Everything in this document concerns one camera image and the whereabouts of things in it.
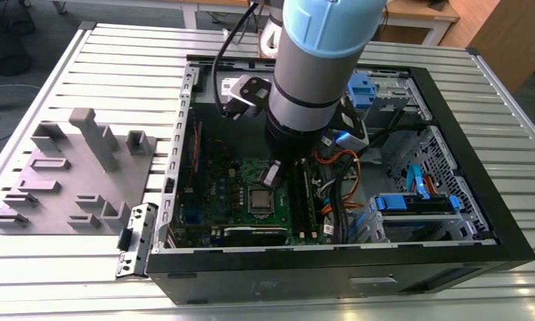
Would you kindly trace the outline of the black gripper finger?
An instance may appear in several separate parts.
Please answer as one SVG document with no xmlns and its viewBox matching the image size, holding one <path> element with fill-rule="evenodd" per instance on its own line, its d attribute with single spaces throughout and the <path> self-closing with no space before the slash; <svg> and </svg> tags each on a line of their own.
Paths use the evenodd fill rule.
<svg viewBox="0 0 535 321">
<path fill-rule="evenodd" d="M 282 162 L 279 160 L 271 160 L 259 176 L 259 183 L 267 188 L 279 188 L 282 176 L 280 176 Z"/>
</svg>

